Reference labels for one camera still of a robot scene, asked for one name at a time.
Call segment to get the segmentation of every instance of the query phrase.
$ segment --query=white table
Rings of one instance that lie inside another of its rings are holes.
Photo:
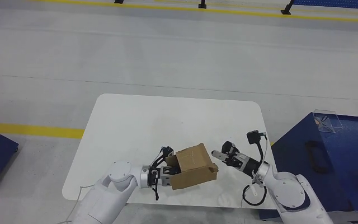
[[[225,141],[235,143],[247,156],[259,160],[256,145],[248,144],[246,133],[265,132],[261,109],[255,102],[176,97],[101,95],[93,108],[83,138],[72,162],[62,193],[76,200],[80,186],[95,183],[118,160],[149,165],[162,146],[175,151],[203,142],[208,152],[221,150]],[[261,141],[265,149],[265,140]],[[242,190],[251,179],[215,158],[218,179],[187,189],[159,187],[159,201],[151,189],[138,188],[129,203],[240,208]],[[270,144],[266,159],[275,165]],[[248,200],[259,196],[247,192]],[[88,189],[83,190],[81,198]],[[275,209],[269,196],[262,209]]]

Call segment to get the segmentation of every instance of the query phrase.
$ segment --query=metal post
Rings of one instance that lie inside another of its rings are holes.
[[[291,0],[290,3],[288,5],[286,5],[285,9],[281,10],[281,13],[283,15],[290,15],[291,14],[290,9],[291,9],[291,7],[292,7],[294,2],[295,2],[295,0]]]
[[[201,3],[199,4],[199,8],[206,8],[205,0],[201,0]]]

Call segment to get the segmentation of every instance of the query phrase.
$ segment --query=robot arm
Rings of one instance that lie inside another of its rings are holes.
[[[253,183],[263,186],[265,194],[268,191],[285,224],[333,224],[304,176],[296,176],[289,172],[276,173],[271,165],[263,162],[260,146],[262,136],[266,138],[266,133],[254,131],[247,134],[249,143],[257,144],[258,146],[261,156],[260,162],[240,153],[231,142],[223,144],[222,152],[214,150],[211,154],[228,166],[232,166],[250,176]],[[250,205],[257,206],[265,200],[264,197],[261,202],[252,204],[244,198],[244,192],[243,199]],[[306,200],[309,200],[308,206],[304,204]]]
[[[169,176],[177,173],[171,167],[157,168],[173,149],[163,147],[163,154],[150,166],[134,166],[127,161],[114,162],[106,175],[97,181],[80,202],[72,221],[73,224],[111,224],[116,220],[136,187],[150,188],[159,196],[157,185],[171,186]],[[113,183],[116,190],[109,188]]]
[[[148,188],[148,167],[118,161],[97,181],[80,202],[73,224],[111,224],[117,218],[136,187]],[[109,188],[113,183],[117,191]]]

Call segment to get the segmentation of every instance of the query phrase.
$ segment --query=blue platform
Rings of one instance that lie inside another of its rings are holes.
[[[18,144],[0,135],[0,172],[6,167],[12,155],[17,151]]]
[[[358,8],[358,0],[295,0],[294,4],[304,6]]]
[[[308,114],[271,148],[278,171],[302,174],[327,212],[358,210],[358,117],[338,115],[343,129],[320,132]],[[260,219],[278,217],[261,210]]]

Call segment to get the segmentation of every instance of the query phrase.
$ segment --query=yellow stripe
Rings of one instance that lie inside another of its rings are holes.
[[[84,129],[46,127],[22,124],[0,124],[0,134],[24,134],[60,138],[82,138]]]
[[[154,2],[161,3],[177,3],[177,4],[198,4],[197,2],[184,2],[184,1],[168,1],[168,0],[154,0]],[[255,8],[260,10],[283,10],[281,7],[267,7],[267,6],[245,6],[242,4],[222,4],[222,3],[207,3],[208,6],[223,6],[223,7],[238,7],[238,8]],[[325,10],[301,10],[291,9],[291,12],[319,12],[319,13],[332,13],[332,14],[346,14],[346,15],[358,15],[358,12],[349,11],[325,11]]]
[[[66,3],[66,4],[82,4],[91,6],[110,6],[110,7],[124,7],[124,8],[145,8],[153,10],[175,10],[175,11],[194,11],[194,12],[211,12],[234,15],[250,15],[276,18],[298,18],[305,20],[327,20],[327,21],[341,21],[341,22],[358,22],[358,18],[340,18],[340,17],[326,17],[326,16],[302,16],[302,15],[282,15],[279,13],[264,13],[264,12],[245,12],[245,11],[231,11],[231,10],[217,10],[217,9],[201,9],[201,8],[186,8],[174,6],[148,6],[141,4],[114,4],[105,2],[85,2],[85,1],[71,1],[71,0],[32,0],[35,2],[51,2],[51,3]]]

